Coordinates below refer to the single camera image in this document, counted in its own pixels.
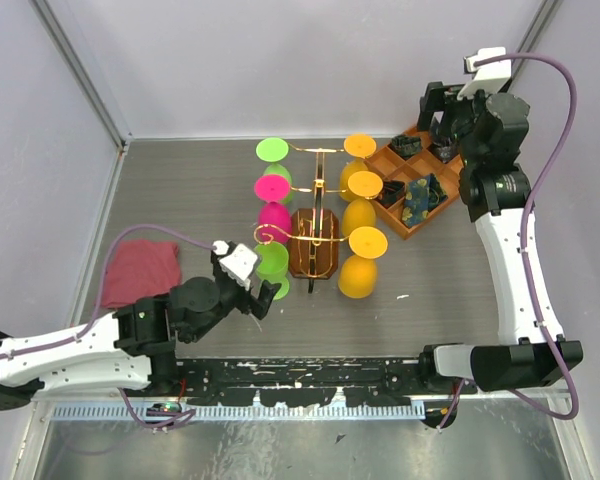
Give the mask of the green wine glass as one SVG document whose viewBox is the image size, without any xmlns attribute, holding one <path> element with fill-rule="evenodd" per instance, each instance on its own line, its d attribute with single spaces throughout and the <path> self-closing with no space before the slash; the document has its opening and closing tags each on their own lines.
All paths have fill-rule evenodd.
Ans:
<svg viewBox="0 0 600 480">
<path fill-rule="evenodd" d="M 279 137 L 268 137 L 256 145 L 256 156 L 267 164 L 254 184 L 254 193 L 266 203 L 285 203 L 291 194 L 290 172 L 282 165 L 289 154 L 289 144 Z"/>
<path fill-rule="evenodd" d="M 268 244 L 255 246 L 256 253 L 260 256 L 260 263 L 256 275 L 260 280 L 267 280 L 271 284 L 279 284 L 280 289 L 275 294 L 275 300 L 281 300 L 289 292 L 289 253 L 285 245 L 272 241 Z"/>
</svg>

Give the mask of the gold wire glass rack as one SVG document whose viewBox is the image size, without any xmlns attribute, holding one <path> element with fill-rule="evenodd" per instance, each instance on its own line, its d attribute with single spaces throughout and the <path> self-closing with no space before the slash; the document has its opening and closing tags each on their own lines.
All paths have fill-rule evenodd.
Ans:
<svg viewBox="0 0 600 480">
<path fill-rule="evenodd" d="M 289 153 L 296 151 L 315 157 L 315 171 L 308 188 L 294 185 L 283 203 L 291 214 L 291 233 L 285 245 L 289 253 L 289 273 L 307 282 L 307 291 L 314 292 L 315 283 L 328 280 L 339 266 L 339 244 L 345 240 L 340 234 L 339 219 L 325 207 L 325 196 L 340 195 L 340 188 L 330 189 L 326 177 L 329 155 L 346 153 L 339 148 L 298 147 L 285 140 Z"/>
</svg>

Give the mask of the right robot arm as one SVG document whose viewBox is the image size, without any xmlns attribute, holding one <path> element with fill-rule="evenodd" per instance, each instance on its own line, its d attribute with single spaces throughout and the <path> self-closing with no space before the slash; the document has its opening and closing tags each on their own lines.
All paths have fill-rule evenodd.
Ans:
<svg viewBox="0 0 600 480">
<path fill-rule="evenodd" d="M 454 379 L 485 392 L 547 387 L 583 359 L 568 340 L 548 298 L 534 240 L 524 213 L 531 185 L 517 162 L 529 129 L 528 105 L 510 93 L 477 91 L 461 97 L 458 85 L 431 82 L 420 99 L 417 128 L 441 114 L 440 135 L 457 147 L 463 166 L 459 191 L 482 241 L 495 289 L 495 345 L 427 345 L 418 358 L 424 390 L 439 394 Z"/>
</svg>

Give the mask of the orange wine glass front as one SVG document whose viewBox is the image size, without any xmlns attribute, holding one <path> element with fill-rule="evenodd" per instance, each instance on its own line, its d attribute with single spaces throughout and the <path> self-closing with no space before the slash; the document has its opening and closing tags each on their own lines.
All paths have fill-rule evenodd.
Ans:
<svg viewBox="0 0 600 480">
<path fill-rule="evenodd" d="M 376 287 L 378 266 L 376 260 L 388 249 L 386 235 L 376 227 L 361 226 L 348 237 L 352 255 L 340 269 L 338 288 L 352 299 L 370 296 Z"/>
</svg>

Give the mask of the green wine glass front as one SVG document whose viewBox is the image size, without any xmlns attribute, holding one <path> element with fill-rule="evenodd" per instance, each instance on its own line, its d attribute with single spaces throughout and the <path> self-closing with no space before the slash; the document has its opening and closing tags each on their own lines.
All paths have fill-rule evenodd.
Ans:
<svg viewBox="0 0 600 480">
<path fill-rule="evenodd" d="M 271 284 L 279 284 L 280 289 L 275 294 L 275 300 L 281 300 L 289 292 L 289 253 L 285 245 L 272 241 L 268 244 L 255 246 L 256 253 L 260 256 L 260 263 L 256 275 L 260 280 L 267 280 Z"/>
</svg>

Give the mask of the pink wine glass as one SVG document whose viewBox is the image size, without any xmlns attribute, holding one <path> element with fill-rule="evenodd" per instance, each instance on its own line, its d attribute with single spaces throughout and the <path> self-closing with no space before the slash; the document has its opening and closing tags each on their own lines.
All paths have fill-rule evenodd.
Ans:
<svg viewBox="0 0 600 480">
<path fill-rule="evenodd" d="M 259 242 L 275 241 L 282 245 L 288 243 L 292 229 L 291 214 L 282 201 L 290 191 L 290 182 L 281 175 L 266 174 L 255 182 L 254 192 L 264 202 L 254 232 Z"/>
</svg>

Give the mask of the green wine glass back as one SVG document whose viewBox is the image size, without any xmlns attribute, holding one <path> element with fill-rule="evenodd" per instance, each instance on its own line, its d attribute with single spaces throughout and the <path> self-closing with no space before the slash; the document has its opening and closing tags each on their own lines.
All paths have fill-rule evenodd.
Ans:
<svg viewBox="0 0 600 480">
<path fill-rule="evenodd" d="M 256 156 L 267 164 L 254 184 L 254 193 L 266 203 L 285 203 L 291 194 L 290 172 L 282 165 L 289 154 L 289 144 L 279 137 L 268 137 L 256 145 Z"/>
</svg>

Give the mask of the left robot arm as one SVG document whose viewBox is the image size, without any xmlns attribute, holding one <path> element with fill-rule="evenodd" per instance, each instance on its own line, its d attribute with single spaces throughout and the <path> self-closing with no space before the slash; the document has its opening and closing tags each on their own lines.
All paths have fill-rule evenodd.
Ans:
<svg viewBox="0 0 600 480">
<path fill-rule="evenodd" d="M 263 280 L 252 292 L 259 261 L 248 247 L 230 244 L 211 255 L 211 277 L 193 277 L 88 325 L 21 338 L 0 331 L 0 411 L 80 390 L 171 395 L 182 378 L 177 343 L 201 340 L 233 311 L 257 320 L 268 314 L 281 284 Z"/>
</svg>

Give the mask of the orange wine glass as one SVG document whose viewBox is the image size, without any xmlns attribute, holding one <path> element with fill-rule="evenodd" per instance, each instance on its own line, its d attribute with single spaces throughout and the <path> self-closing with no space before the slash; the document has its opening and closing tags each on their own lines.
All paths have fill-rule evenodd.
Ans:
<svg viewBox="0 0 600 480">
<path fill-rule="evenodd" d="M 377 144 L 371 136 L 365 133 L 355 133 L 344 140 L 343 146 L 345 152 L 352 157 L 352 160 L 344 166 L 340 174 L 340 197 L 346 202 L 351 202 L 356 196 L 351 193 L 348 180 L 354 173 L 368 170 L 365 160 L 376 152 Z"/>
<path fill-rule="evenodd" d="M 341 222 L 344 237 L 348 237 L 359 227 L 376 225 L 376 212 L 372 200 L 381 193 L 383 180 L 371 171 L 359 171 L 348 178 L 347 187 L 353 199 L 346 207 Z"/>
<path fill-rule="evenodd" d="M 352 255 L 340 269 L 338 288 L 352 299 L 370 296 L 376 287 L 378 266 L 376 260 L 388 249 L 386 235 L 376 227 L 361 226 L 348 237 Z"/>
</svg>

